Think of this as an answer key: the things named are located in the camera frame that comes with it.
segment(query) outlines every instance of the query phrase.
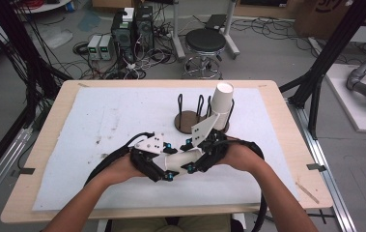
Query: white platform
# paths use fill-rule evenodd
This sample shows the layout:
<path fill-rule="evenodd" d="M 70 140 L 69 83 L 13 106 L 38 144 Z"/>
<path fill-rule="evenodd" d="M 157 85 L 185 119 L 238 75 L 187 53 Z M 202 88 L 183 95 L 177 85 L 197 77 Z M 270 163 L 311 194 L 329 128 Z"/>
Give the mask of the white platform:
<path fill-rule="evenodd" d="M 102 154 L 118 149 L 137 133 L 164 132 L 166 142 L 176 148 L 183 145 L 189 136 L 174 127 L 179 94 L 183 94 L 183 110 L 195 110 L 199 94 L 206 99 L 213 89 L 80 89 L 44 171 L 33 210 L 60 210 L 81 190 Z M 264 151 L 266 161 L 298 199 L 295 181 L 258 89 L 237 88 L 234 99 L 236 106 L 228 134 L 255 141 Z M 160 163 L 164 158 L 155 161 Z M 217 165 L 207 173 L 177 176 L 171 183 L 133 178 L 108 189 L 97 209 L 246 205 L 259 203 L 260 194 L 249 173 Z"/>
<path fill-rule="evenodd" d="M 357 131 L 366 132 L 366 98 L 346 88 L 348 76 L 356 68 L 357 66 L 335 64 L 327 72 L 327 80 L 354 128 Z M 366 84 L 366 76 L 363 77 L 362 82 Z"/>

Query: black stool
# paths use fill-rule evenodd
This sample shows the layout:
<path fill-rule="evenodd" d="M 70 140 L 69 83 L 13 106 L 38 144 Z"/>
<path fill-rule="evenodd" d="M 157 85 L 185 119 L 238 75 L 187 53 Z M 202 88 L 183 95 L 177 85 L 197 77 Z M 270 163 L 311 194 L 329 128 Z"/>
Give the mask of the black stool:
<path fill-rule="evenodd" d="M 185 62 L 183 76 L 189 74 L 209 79 L 219 75 L 219 79 L 222 79 L 218 63 L 210 56 L 216 56 L 221 61 L 219 54 L 225 49 L 225 43 L 224 36 L 214 30 L 196 29 L 188 32 L 185 36 L 185 46 L 198 56 Z"/>

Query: desk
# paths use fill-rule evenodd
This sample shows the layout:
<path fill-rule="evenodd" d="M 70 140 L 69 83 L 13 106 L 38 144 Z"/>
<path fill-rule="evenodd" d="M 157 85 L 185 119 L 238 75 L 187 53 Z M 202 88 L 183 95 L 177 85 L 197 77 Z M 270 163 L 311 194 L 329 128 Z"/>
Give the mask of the desk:
<path fill-rule="evenodd" d="M 297 182 L 300 204 L 304 209 L 329 208 L 332 199 L 318 171 L 310 171 L 306 164 L 313 159 L 304 143 L 296 123 L 285 104 L 278 87 L 267 80 L 231 80 L 235 87 L 258 88 L 266 105 L 267 113 L 275 129 L 285 159 Z M 41 186 L 42 174 L 49 156 L 54 150 L 60 130 L 70 113 L 77 91 L 82 87 L 209 87 L 217 80 L 70 80 L 63 85 L 56 102 L 44 123 L 37 142 L 25 167 L 36 168 L 33 175 L 21 175 L 5 206 L 1 219 L 6 223 L 36 222 L 51 220 L 56 212 L 33 212 L 32 206 Z M 259 206 L 224 205 L 204 207 L 94 210 L 90 218 L 138 218 L 163 216 L 188 216 L 257 211 Z"/>

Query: human arm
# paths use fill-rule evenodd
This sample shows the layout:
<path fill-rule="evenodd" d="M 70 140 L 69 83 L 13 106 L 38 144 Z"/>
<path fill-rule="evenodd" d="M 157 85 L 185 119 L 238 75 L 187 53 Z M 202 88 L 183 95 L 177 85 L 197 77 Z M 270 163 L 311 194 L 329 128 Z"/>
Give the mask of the human arm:
<path fill-rule="evenodd" d="M 129 155 L 117 159 L 93 178 L 57 215 L 43 232 L 81 231 L 101 195 L 112 185 L 144 176 L 132 165 Z"/>
<path fill-rule="evenodd" d="M 220 163 L 247 171 L 254 176 L 261 187 L 278 231 L 318 231 L 272 168 L 249 148 L 239 144 L 230 145 Z"/>

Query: stool seat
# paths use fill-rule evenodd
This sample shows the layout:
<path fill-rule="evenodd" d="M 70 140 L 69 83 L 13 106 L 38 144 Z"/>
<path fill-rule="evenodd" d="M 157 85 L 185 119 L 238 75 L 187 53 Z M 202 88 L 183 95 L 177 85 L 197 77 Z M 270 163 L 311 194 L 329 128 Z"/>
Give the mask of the stool seat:
<path fill-rule="evenodd" d="M 185 43 L 195 51 L 216 52 L 223 49 L 226 42 L 217 31 L 201 28 L 188 32 Z"/>

